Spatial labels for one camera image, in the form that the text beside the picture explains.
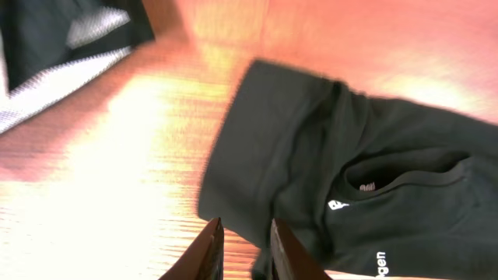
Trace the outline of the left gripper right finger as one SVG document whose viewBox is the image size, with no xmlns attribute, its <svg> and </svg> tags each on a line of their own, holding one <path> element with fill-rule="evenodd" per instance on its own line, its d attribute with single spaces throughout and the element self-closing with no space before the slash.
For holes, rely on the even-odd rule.
<svg viewBox="0 0 498 280">
<path fill-rule="evenodd" d="M 270 243 L 270 279 L 331 280 L 282 219 L 272 220 Z"/>
</svg>

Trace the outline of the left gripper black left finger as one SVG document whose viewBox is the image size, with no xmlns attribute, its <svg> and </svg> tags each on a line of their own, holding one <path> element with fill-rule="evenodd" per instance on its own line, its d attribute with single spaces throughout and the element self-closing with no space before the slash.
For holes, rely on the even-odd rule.
<svg viewBox="0 0 498 280">
<path fill-rule="evenodd" d="M 223 280 L 224 228 L 211 219 L 159 280 Z"/>
</svg>

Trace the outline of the black t-shirt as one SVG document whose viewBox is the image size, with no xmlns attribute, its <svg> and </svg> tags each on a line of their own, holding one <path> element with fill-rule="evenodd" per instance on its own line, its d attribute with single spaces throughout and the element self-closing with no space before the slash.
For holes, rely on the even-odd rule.
<svg viewBox="0 0 498 280">
<path fill-rule="evenodd" d="M 198 215 L 260 249 L 283 220 L 323 268 L 497 277 L 497 127 L 253 61 L 209 157 Z"/>
</svg>

